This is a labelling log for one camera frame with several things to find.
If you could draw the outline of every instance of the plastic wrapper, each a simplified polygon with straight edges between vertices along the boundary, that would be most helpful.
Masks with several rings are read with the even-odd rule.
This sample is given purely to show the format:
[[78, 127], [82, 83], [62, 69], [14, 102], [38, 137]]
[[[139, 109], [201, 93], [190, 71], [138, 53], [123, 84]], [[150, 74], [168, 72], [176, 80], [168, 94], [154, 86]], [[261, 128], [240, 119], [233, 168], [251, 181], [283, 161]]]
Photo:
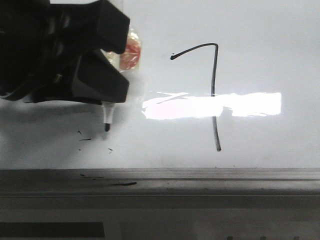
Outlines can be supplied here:
[[128, 32], [125, 51], [122, 54], [101, 50], [106, 59], [120, 72], [139, 68], [141, 40], [133, 28]]

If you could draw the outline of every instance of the white surface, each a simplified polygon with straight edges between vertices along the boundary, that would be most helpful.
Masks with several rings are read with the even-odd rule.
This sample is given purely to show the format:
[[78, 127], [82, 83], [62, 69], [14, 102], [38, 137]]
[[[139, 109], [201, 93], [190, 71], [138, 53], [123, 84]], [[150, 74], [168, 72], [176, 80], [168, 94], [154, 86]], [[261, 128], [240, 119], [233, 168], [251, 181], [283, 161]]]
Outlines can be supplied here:
[[[100, 106], [1, 101], [0, 167], [320, 168], [319, 10], [316, 0], [126, 0], [142, 56], [139, 70], [126, 73], [129, 96], [117, 104], [110, 132], [103, 133]], [[170, 60], [172, 53], [210, 42], [219, 44], [216, 94], [240, 109], [237, 114], [222, 104], [221, 152], [212, 130], [215, 113], [157, 120], [146, 119], [143, 108], [170, 96], [165, 93], [212, 101], [213, 47]], [[265, 114], [268, 105], [262, 98], [248, 101], [252, 95], [281, 101], [270, 104], [274, 114]], [[234, 96], [254, 107], [236, 104]], [[177, 99], [165, 102], [166, 115], [176, 112]]]

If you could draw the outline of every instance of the black marker line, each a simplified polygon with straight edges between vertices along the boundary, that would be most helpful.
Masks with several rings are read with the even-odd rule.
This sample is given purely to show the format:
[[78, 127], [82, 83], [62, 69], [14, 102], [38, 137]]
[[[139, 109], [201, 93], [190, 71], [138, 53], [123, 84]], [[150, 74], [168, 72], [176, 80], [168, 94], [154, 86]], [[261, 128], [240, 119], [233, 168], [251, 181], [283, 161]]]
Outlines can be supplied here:
[[119, 184], [112, 184], [112, 186], [132, 186], [132, 185], [136, 185], [137, 182], [129, 182], [129, 183], [119, 183]]
[[[212, 68], [212, 78], [211, 78], [211, 97], [215, 97], [215, 91], [216, 91], [216, 71], [217, 71], [217, 61], [218, 61], [218, 49], [219, 46], [216, 43], [205, 43], [201, 44], [195, 47], [192, 47], [190, 49], [187, 49], [185, 51], [182, 51], [178, 54], [174, 54], [170, 57], [171, 60], [175, 60], [176, 58], [180, 57], [183, 54], [186, 54], [188, 52], [191, 52], [195, 49], [206, 47], [206, 46], [215, 46], [215, 51], [214, 51], [214, 62], [213, 62], [213, 68]], [[215, 140], [215, 146], [216, 150], [218, 152], [221, 151], [221, 145], [220, 145], [220, 139], [218, 135], [218, 126], [217, 126], [217, 116], [212, 116], [212, 126], [213, 126], [213, 134], [214, 134], [214, 140]]]

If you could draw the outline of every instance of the gray frame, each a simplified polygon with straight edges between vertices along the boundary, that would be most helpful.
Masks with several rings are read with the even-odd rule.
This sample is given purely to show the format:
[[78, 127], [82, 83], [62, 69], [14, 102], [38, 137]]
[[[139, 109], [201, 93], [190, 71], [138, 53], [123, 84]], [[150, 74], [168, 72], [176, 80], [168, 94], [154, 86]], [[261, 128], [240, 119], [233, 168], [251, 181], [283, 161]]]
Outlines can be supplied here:
[[1, 197], [320, 196], [320, 168], [0, 170]]

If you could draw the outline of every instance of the black rectangle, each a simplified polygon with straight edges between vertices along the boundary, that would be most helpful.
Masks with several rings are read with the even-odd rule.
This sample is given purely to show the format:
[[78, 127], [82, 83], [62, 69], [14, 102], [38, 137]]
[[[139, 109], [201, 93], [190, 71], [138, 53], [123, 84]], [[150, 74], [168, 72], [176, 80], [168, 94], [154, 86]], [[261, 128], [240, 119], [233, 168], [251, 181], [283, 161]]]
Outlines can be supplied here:
[[102, 222], [0, 222], [0, 237], [103, 238]]

